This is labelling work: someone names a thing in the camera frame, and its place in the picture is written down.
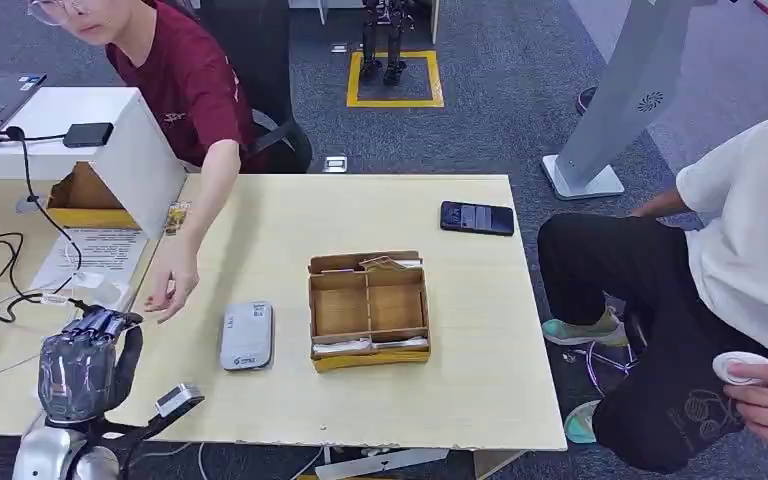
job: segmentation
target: white t-shirt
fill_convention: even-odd
[[[676,185],[692,210],[721,212],[687,232],[699,297],[768,348],[768,120],[684,168]]]

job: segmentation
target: maroon t-shirt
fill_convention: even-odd
[[[166,140],[181,160],[201,166],[220,140],[243,148],[254,139],[252,111],[237,76],[216,40],[198,23],[169,5],[157,9],[154,43],[146,62],[135,67],[115,45],[107,58],[129,87],[140,89]],[[247,170],[253,165],[246,165]]]

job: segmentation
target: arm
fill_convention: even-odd
[[[158,252],[159,268],[152,277],[152,293],[146,311],[163,311],[164,322],[184,308],[198,285],[198,251],[210,225],[219,215],[240,171],[240,147],[233,140],[220,140],[207,151],[201,170],[201,185],[178,234]],[[174,286],[169,288],[169,280]]]
[[[763,131],[768,121],[732,137],[699,161],[681,169],[676,183],[631,214],[635,217],[666,217],[684,212],[722,210],[731,189],[734,172],[740,168],[749,140]]]
[[[240,147],[237,142],[220,140],[210,146],[201,169],[202,188],[178,233],[194,251],[198,251],[207,229],[228,200],[239,171]]]
[[[678,188],[673,185],[669,190],[658,194],[643,205],[631,211],[634,217],[668,217],[678,213],[689,212],[690,208],[678,193]]]
[[[198,251],[210,225],[225,206],[240,171],[242,138],[237,119],[238,95],[231,67],[207,36],[191,38],[192,48],[173,71],[189,105],[188,114],[206,154],[200,188],[178,234],[155,256],[152,294],[146,311],[163,311],[159,321],[175,315],[198,285]]]

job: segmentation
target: cardboard box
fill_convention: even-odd
[[[51,187],[46,210],[63,227],[140,228],[86,162]]]
[[[314,257],[308,271],[310,354],[317,372],[428,361],[431,355],[428,296],[418,252]],[[426,344],[380,345],[415,337],[426,339]],[[314,345],[350,341],[366,341],[369,345],[332,353],[314,349]]]

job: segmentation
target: glasses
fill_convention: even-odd
[[[28,15],[54,27],[65,24],[74,15],[90,13],[98,0],[29,0]]]

